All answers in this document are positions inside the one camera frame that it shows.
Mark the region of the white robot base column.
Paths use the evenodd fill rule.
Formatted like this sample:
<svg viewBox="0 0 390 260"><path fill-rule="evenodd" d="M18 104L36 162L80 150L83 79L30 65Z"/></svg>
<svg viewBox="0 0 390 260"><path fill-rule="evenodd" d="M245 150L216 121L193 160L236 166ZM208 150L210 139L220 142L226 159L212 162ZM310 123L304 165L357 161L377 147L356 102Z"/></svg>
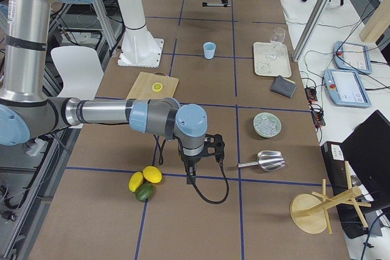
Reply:
<svg viewBox="0 0 390 260"><path fill-rule="evenodd" d="M118 0L118 4L125 26L118 65L157 68L164 40L148 31L142 0Z"/></svg>

